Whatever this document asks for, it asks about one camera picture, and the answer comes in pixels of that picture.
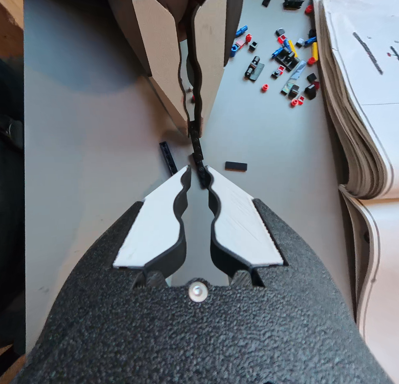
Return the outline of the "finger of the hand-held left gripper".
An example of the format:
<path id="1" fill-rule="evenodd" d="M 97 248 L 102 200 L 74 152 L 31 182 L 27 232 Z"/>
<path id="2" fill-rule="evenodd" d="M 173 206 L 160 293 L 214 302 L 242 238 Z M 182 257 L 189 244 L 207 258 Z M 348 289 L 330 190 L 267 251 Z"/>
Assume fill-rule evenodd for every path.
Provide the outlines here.
<path id="1" fill-rule="evenodd" d="M 192 15 L 189 57 L 193 68 L 194 121 L 202 137 L 223 73 L 227 0 L 205 0 Z"/>
<path id="2" fill-rule="evenodd" d="M 150 82 L 177 129 L 188 135 L 175 19 L 157 0 L 132 0 L 132 5 L 149 63 Z"/>

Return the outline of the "person's left hand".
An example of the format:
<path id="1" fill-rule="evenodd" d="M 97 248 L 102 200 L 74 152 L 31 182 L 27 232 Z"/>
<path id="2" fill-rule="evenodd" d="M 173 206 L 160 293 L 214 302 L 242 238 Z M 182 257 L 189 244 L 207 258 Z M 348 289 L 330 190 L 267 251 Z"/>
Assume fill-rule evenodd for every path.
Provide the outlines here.
<path id="1" fill-rule="evenodd" d="M 177 32 L 179 41 L 187 38 L 186 24 L 183 22 L 183 17 L 186 13 L 189 0 L 157 0 L 163 7 L 165 7 L 173 16 L 177 25 Z"/>

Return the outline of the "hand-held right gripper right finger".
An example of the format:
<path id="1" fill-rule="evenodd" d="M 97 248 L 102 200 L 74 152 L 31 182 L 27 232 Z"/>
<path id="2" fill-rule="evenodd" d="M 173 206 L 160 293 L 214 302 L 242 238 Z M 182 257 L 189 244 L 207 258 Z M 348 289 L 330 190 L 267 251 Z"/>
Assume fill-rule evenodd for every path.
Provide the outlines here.
<path id="1" fill-rule="evenodd" d="M 258 268 L 283 266 L 284 259 L 254 204 L 254 197 L 210 166 L 208 207 L 211 223 L 210 253 L 213 264 L 228 277 L 246 271 L 259 279 Z"/>

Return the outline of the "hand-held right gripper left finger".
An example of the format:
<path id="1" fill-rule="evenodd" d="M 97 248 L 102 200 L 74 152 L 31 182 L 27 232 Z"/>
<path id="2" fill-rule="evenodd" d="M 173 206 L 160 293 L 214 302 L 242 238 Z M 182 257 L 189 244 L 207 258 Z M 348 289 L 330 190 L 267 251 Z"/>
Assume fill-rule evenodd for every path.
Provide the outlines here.
<path id="1" fill-rule="evenodd" d="M 114 268 L 141 270 L 145 275 L 159 271 L 168 278 L 183 265 L 187 245 L 182 215 L 191 178 L 187 165 L 142 200 Z"/>

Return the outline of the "person's dark clothing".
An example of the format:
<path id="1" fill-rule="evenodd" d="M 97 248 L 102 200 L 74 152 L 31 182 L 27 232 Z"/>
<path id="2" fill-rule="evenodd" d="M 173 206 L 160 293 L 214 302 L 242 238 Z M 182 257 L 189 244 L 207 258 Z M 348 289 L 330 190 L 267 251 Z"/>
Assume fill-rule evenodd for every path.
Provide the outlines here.
<path id="1" fill-rule="evenodd" d="M 0 62 L 1 347 L 26 351 L 23 76 Z"/>

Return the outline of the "small brick pieces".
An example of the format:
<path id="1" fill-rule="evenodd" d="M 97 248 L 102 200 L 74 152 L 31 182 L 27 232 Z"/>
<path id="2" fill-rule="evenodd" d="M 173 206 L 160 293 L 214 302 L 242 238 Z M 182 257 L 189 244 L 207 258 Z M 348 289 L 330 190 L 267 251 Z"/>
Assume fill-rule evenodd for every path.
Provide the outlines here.
<path id="1" fill-rule="evenodd" d="M 267 6 L 269 1 L 270 0 L 263 0 L 262 5 Z M 297 10 L 302 6 L 302 3 L 304 1 L 305 0 L 284 0 L 283 7 L 284 7 L 284 9 L 288 9 L 288 10 Z M 310 14 L 312 11 L 313 11 L 313 5 L 309 5 L 306 8 L 305 13 Z M 239 35 L 242 36 L 247 29 L 248 29 L 247 26 L 244 26 L 237 30 L 236 38 L 235 38 L 236 41 L 233 43 L 233 45 L 231 47 L 230 57 L 234 57 L 235 54 L 237 53 L 237 51 L 240 50 L 244 45 L 249 45 L 249 50 L 251 52 L 255 51 L 258 43 L 257 42 L 250 43 L 250 41 L 252 40 L 251 34 L 247 34 L 245 39 L 243 37 L 242 38 L 239 37 Z M 303 68 L 303 66 L 304 67 L 306 66 L 307 62 L 301 61 L 298 58 L 296 48 L 293 45 L 292 41 L 288 40 L 285 37 L 285 35 L 284 35 L 285 31 L 283 28 L 279 28 L 278 30 L 276 30 L 275 33 L 276 33 L 277 40 L 278 40 L 279 44 L 281 45 L 281 47 L 278 48 L 271 55 L 271 59 L 274 61 L 277 61 L 279 63 L 279 67 L 272 73 L 271 76 L 274 78 L 278 78 L 283 74 L 284 70 L 286 70 L 287 72 L 294 70 L 296 72 L 297 68 L 299 69 L 298 75 L 300 75 L 300 73 L 302 72 L 301 69 Z M 299 39 L 296 44 L 298 47 L 299 46 L 305 47 L 305 46 L 309 46 L 310 44 L 312 44 L 312 47 L 313 46 L 316 47 L 317 46 L 316 36 L 310 37 L 307 40 Z M 263 67 L 264 67 L 264 64 L 260 63 L 260 57 L 255 56 L 253 58 L 252 62 L 250 63 L 249 67 L 247 68 L 244 77 L 251 81 L 256 81 L 257 78 L 259 77 L 260 73 L 262 72 Z M 297 90 L 298 90 L 297 85 L 293 85 L 293 87 L 292 87 L 292 85 L 289 84 L 288 90 L 286 91 L 285 87 L 284 87 L 284 89 L 281 92 L 284 94 L 290 94 L 290 97 L 291 96 L 296 97 L 296 95 L 298 94 Z M 291 104 L 293 106 L 297 105 L 298 103 L 302 104 L 303 102 L 301 100 L 303 100 L 303 97 L 300 97 L 300 101 L 297 101 L 297 100 L 292 101 Z"/>

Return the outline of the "instruction booklet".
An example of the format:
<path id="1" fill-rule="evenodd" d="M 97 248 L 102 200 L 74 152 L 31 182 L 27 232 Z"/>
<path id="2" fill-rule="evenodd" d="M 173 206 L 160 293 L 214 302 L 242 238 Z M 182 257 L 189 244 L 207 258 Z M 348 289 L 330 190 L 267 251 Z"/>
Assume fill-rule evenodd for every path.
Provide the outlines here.
<path id="1" fill-rule="evenodd" d="M 313 0 L 326 104 L 348 163 L 356 322 L 399 369 L 399 0 Z"/>

